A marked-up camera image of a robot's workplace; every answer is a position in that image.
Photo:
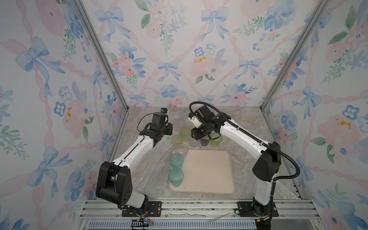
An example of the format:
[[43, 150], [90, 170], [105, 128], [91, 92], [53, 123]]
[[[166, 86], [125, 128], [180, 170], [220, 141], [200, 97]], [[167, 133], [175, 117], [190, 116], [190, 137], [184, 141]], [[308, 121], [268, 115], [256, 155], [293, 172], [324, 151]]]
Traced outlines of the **clear glass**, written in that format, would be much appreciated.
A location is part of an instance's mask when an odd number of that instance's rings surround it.
[[187, 157], [188, 147], [185, 144], [177, 143], [177, 144], [174, 144], [173, 147], [174, 147], [174, 150], [173, 150], [174, 154], [176, 153], [181, 154], [184, 159]]

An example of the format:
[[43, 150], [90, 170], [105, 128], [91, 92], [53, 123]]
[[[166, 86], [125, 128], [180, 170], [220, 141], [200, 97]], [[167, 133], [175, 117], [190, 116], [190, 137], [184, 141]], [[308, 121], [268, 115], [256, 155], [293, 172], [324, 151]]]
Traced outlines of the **tall teal cup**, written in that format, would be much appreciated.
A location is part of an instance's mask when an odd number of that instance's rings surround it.
[[169, 180], [173, 186], [179, 187], [182, 184], [183, 179], [184, 179], [184, 173], [181, 169], [173, 168], [169, 172]]
[[180, 153], [172, 154], [170, 157], [170, 164], [172, 168], [182, 169], [184, 164], [184, 157]]

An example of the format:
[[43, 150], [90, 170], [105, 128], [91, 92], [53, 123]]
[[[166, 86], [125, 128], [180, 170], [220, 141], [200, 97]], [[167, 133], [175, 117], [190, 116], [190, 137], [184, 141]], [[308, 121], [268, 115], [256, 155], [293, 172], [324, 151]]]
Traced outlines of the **tall frosted clear cup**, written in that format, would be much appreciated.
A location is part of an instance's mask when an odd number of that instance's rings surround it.
[[174, 122], [174, 126], [175, 126], [176, 128], [181, 129], [181, 128], [183, 128], [183, 127], [185, 127], [185, 126], [186, 126], [186, 121], [185, 121], [184, 119], [179, 118], [179, 119], [177, 119], [177, 120]]

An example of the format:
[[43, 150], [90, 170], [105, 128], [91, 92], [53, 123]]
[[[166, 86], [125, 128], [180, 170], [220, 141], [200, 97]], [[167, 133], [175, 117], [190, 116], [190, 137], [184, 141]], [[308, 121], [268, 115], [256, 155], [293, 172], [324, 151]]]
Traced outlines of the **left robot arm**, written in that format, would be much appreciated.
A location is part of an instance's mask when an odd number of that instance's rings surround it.
[[148, 210], [148, 196], [133, 190], [131, 169], [164, 137], [172, 135], [167, 108], [152, 114], [152, 121], [140, 131], [136, 141], [112, 162], [104, 162], [99, 169], [96, 196], [118, 205], [118, 208]]

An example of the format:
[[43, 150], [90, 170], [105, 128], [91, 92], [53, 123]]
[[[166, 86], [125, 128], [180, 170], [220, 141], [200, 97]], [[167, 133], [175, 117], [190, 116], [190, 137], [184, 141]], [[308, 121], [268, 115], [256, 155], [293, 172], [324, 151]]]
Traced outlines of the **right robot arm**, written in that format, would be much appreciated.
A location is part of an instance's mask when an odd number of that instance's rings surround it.
[[256, 160], [252, 172], [256, 177], [255, 195], [252, 201], [256, 216], [272, 216], [273, 196], [276, 183], [273, 181], [281, 165], [280, 146], [258, 138], [237, 124], [230, 116], [211, 104], [195, 101], [189, 105], [189, 121], [195, 126], [191, 137], [200, 140], [217, 133], [225, 136], [250, 153]]

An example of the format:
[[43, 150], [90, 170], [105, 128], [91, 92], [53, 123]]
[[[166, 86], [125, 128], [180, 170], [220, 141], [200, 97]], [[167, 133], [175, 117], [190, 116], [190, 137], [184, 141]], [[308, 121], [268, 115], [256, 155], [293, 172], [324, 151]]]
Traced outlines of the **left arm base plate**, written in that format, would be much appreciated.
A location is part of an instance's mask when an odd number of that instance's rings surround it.
[[140, 208], [133, 206], [124, 206], [122, 209], [122, 217], [160, 217], [162, 212], [161, 201], [144, 202]]

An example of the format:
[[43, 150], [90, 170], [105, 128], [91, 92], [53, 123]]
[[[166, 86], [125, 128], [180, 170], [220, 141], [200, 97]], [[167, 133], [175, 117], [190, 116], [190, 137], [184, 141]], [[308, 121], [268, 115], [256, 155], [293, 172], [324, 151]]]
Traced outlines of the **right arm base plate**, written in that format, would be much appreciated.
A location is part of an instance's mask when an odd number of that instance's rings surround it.
[[265, 218], [272, 214], [272, 217], [278, 217], [278, 210], [275, 203], [269, 202], [263, 206], [257, 201], [239, 201], [237, 202], [236, 214], [240, 217]]

